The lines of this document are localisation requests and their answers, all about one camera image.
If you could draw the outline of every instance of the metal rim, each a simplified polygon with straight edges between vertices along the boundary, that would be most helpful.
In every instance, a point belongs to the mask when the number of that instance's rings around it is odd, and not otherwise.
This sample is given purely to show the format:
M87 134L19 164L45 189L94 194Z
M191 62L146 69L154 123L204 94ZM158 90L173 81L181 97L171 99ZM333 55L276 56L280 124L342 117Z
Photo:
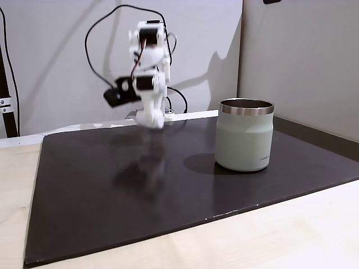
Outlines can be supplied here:
M230 98L219 103L219 111L233 115L260 116L273 113L274 105L255 99Z

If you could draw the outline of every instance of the sage green mug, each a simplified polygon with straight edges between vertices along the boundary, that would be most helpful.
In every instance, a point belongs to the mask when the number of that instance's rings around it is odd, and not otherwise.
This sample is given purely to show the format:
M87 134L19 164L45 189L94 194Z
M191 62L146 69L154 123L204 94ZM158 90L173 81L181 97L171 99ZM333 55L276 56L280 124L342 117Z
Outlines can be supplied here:
M233 98L219 103L215 159L235 171L258 171L269 164L274 105Z

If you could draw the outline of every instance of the wooden table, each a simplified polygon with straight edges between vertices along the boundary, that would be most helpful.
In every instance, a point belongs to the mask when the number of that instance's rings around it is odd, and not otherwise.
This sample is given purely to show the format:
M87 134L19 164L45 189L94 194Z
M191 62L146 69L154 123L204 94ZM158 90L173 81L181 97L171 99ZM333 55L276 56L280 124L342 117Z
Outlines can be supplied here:
M189 113L177 119L214 115ZM5 142L32 144L20 139ZM0 149L0 268L22 268L40 147ZM358 205L356 181L41 268L358 268Z

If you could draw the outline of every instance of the white wall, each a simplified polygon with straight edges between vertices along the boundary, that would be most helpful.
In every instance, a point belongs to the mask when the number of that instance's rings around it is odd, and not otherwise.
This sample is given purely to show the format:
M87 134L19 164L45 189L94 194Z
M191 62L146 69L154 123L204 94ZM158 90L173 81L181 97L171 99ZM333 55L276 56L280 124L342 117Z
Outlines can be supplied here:
M240 96L359 141L359 1L244 0Z
M121 3L161 12L168 31L178 36L171 85L186 95L189 112L215 109L219 100L236 95L241 0L1 0L20 94L22 135L122 119L138 107L111 109L106 104L102 94L107 86L92 74L84 51L89 27ZM138 21L156 18L124 8L102 22L89 37L95 69L111 81L128 75L128 30ZM182 99L174 93L170 98L175 112L182 113ZM0 137L5 137L1 120Z

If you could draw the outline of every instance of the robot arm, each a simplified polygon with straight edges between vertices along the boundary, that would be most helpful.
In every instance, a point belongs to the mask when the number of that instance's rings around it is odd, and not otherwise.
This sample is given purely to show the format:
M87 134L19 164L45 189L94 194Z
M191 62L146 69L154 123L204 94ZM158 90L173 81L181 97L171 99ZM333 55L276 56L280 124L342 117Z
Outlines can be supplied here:
M129 32L129 38L131 76L120 77L117 88L106 91L104 97L112 107L141 99L144 109L137 112L137 123L162 128L163 99L167 96L166 83L171 79L164 26L160 21L141 21L134 32Z

